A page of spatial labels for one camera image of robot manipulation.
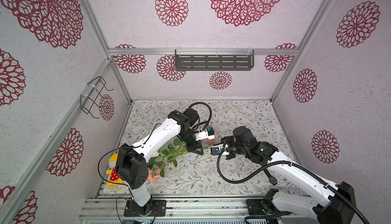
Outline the dark grey wall shelf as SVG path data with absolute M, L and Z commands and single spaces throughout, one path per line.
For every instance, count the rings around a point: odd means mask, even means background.
M 175 50 L 175 68 L 178 71 L 250 71 L 254 54 L 182 54 Z

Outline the yellow plush toy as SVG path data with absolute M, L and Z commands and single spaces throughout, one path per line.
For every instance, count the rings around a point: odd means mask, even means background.
M 110 179 L 106 183 L 107 187 L 113 187 L 114 185 L 119 185 L 124 183 L 124 181 L 120 178 L 120 176 L 115 170 L 117 159 L 118 159 L 118 153 L 115 153 L 109 158 L 110 169 L 106 171 L 106 174 L 110 176 Z

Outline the black wristwatch on table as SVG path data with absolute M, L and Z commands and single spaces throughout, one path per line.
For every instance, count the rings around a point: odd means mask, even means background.
M 264 173 L 266 174 L 266 176 L 269 180 L 269 183 L 271 183 L 272 185 L 277 185 L 278 182 L 277 182 L 276 177 L 272 176 L 268 170 L 264 170 Z

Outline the pink artificial rose stem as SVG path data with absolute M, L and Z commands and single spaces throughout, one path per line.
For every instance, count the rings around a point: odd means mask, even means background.
M 160 156 L 153 157 L 148 162 L 148 183 L 157 182 L 160 178 L 165 177 L 165 168 L 168 164 L 164 160 L 156 161 L 156 159 L 160 159 Z

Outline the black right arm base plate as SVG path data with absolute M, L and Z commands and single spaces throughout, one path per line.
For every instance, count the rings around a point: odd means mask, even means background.
M 270 200 L 264 200 L 264 199 L 247 199 L 246 200 L 247 210 L 250 216 L 270 216 L 270 215 L 289 215 L 290 212 L 287 211 L 279 211 L 277 208 L 273 205 L 273 203 Z

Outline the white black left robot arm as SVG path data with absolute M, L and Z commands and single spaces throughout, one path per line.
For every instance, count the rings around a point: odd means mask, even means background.
M 208 128 L 193 131 L 192 125 L 197 120 L 197 112 L 191 108 L 184 113 L 175 110 L 150 135 L 132 146 L 124 144 L 119 148 L 115 171 L 128 186 L 138 207 L 147 206 L 152 199 L 146 185 L 149 176 L 147 163 L 170 139 L 177 136 L 185 142 L 188 152 L 203 154 L 201 140 L 214 136 L 214 133 Z

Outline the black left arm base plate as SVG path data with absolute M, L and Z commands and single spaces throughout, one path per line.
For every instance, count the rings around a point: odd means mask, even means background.
M 166 208 L 166 200 L 150 199 L 144 206 L 129 200 L 125 206 L 124 217 L 163 217 L 166 215 Z

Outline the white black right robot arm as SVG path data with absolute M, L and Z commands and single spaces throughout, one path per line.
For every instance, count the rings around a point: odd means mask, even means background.
M 276 179 L 271 172 L 285 177 L 306 196 L 284 193 L 276 188 L 270 189 L 262 199 L 247 200 L 250 219 L 273 219 L 289 214 L 299 214 L 321 224 L 349 224 L 358 214 L 354 189 L 346 182 L 337 184 L 324 179 L 286 156 L 274 145 L 258 141 L 252 132 L 244 127 L 233 130 L 231 136 L 221 139 L 221 143 L 211 148 L 211 154 L 227 160 L 243 155 L 251 162 L 260 165 L 254 173 L 241 180 L 223 179 L 231 184 L 249 181 L 260 172 L 264 172 L 272 185 Z

